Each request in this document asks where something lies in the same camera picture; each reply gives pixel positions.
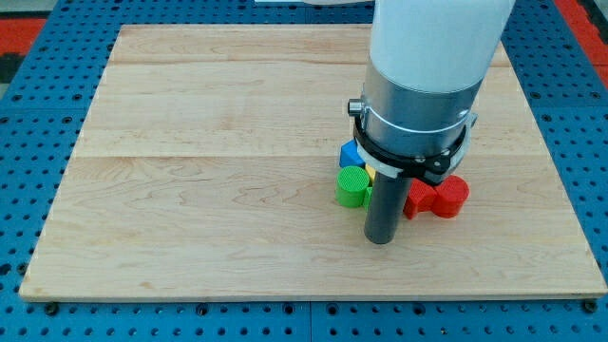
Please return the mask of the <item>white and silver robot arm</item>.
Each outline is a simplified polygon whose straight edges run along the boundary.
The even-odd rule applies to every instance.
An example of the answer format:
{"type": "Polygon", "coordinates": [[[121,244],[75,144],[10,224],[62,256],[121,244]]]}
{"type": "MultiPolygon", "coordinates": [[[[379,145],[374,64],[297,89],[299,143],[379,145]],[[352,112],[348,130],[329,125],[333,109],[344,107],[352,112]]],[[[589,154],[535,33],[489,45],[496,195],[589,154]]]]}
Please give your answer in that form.
{"type": "Polygon", "coordinates": [[[366,78],[350,109],[365,162],[431,185],[454,171],[513,7],[513,0],[376,1],[366,78]]]}

